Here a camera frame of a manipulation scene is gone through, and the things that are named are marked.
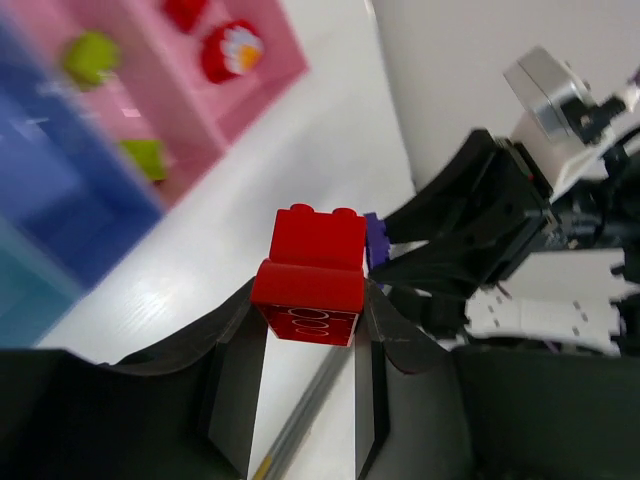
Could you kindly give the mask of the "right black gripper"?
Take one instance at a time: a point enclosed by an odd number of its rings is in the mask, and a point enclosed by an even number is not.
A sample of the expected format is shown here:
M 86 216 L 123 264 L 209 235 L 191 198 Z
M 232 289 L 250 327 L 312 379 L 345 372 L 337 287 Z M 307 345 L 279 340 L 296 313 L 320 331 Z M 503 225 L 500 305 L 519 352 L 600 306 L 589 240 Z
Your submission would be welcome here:
M 407 243 L 451 228 L 485 169 L 476 201 L 479 243 L 431 242 L 375 267 L 372 279 L 432 295 L 473 295 L 515 273 L 547 224 L 551 187 L 522 143 L 495 142 L 486 129 L 472 130 L 443 169 L 384 219 L 386 235 Z

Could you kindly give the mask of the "red white lego piece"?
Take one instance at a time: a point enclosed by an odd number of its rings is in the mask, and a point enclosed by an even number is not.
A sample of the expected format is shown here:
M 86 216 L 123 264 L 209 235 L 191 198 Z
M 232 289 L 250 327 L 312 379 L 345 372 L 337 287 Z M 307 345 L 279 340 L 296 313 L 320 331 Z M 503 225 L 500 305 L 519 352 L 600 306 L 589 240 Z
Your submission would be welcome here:
M 200 66 L 207 80 L 221 84 L 251 72 L 265 48 L 254 25 L 240 19 L 215 27 L 203 40 Z

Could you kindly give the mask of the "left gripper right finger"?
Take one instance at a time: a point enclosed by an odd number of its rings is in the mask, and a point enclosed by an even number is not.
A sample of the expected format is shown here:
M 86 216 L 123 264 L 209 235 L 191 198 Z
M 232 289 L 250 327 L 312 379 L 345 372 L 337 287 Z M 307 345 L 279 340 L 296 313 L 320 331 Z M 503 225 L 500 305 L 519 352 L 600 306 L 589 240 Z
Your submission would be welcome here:
M 635 479 L 633 357 L 446 350 L 373 282 L 355 338 L 360 479 Z

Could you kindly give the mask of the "large pink bin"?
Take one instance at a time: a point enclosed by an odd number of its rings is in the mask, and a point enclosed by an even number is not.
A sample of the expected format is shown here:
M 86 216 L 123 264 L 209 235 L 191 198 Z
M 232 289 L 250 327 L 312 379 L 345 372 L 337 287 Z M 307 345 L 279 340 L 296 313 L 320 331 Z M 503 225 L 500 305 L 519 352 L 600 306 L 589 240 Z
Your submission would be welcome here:
M 223 147 L 237 140 L 308 70 L 288 15 L 279 1 L 208 1 L 194 28 L 184 33 L 162 1 L 125 1 L 132 19 L 196 115 Z M 246 21 L 260 37 L 263 54 L 246 74 L 210 82 L 200 65 L 203 40 L 231 21 Z

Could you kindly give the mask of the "blue lego brick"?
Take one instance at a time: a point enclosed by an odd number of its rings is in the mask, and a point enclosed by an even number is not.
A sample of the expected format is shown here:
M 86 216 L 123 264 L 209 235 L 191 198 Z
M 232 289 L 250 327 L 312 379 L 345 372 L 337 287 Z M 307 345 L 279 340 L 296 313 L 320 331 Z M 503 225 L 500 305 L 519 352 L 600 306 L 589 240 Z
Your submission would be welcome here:
M 364 215 L 366 220 L 366 262 L 367 270 L 384 265 L 390 260 L 391 245 L 386 236 L 385 222 L 375 212 Z

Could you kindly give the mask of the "small pink bin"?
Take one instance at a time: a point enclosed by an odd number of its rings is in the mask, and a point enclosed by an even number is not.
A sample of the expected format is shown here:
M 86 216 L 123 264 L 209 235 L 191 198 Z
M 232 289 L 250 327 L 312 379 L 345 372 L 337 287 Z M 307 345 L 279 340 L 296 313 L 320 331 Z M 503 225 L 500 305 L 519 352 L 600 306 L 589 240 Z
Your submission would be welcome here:
M 190 76 L 191 37 L 166 17 L 159 1 L 10 1 L 8 9 L 33 45 L 56 67 L 87 33 L 119 50 L 103 83 L 79 89 L 81 101 L 115 141 L 160 143 L 167 177 L 156 186 L 176 204 L 223 155 L 226 143 L 198 105 Z

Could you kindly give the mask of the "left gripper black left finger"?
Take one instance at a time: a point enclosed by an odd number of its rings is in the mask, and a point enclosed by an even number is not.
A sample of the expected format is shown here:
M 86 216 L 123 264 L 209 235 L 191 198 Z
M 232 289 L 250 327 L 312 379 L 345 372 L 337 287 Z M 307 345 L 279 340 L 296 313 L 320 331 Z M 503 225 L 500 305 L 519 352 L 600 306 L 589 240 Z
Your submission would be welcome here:
M 115 364 L 1 353 L 5 479 L 244 479 L 267 328 L 244 285 Z

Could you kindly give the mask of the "yellow green lego block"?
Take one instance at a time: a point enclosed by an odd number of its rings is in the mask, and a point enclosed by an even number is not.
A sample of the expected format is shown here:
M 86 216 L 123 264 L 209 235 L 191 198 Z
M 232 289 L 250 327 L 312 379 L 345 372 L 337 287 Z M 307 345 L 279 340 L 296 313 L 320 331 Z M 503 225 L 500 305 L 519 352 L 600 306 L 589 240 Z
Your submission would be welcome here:
M 86 30 L 67 45 L 60 64 L 79 90 L 88 91 L 103 85 L 120 60 L 121 48 L 110 36 Z

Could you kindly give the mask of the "light blue bin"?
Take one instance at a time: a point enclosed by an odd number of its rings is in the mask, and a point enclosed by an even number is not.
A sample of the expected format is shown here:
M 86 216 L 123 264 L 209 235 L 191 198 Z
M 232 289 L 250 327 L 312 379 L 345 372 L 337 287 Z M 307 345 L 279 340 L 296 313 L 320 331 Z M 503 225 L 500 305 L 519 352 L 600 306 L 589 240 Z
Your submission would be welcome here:
M 1 346 L 31 347 L 78 301 L 83 288 L 1 220 Z

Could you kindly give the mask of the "dark blue bin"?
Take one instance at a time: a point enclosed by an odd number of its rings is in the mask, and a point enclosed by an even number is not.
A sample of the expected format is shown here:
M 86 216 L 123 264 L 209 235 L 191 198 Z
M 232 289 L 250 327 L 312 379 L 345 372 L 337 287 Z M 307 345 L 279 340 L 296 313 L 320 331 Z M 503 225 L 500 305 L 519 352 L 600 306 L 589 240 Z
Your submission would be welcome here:
M 162 208 L 66 85 L 1 28 L 1 211 L 94 287 Z

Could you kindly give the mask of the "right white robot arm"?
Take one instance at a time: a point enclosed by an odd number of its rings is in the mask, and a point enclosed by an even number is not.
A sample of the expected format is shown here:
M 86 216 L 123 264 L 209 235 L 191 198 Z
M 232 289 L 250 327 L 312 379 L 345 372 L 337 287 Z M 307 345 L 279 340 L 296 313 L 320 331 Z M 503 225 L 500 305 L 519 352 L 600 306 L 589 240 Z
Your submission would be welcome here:
M 639 352 L 639 156 L 630 137 L 602 179 L 560 199 L 523 145 L 473 130 L 385 218 L 368 214 L 370 277 L 438 340 L 554 352 Z

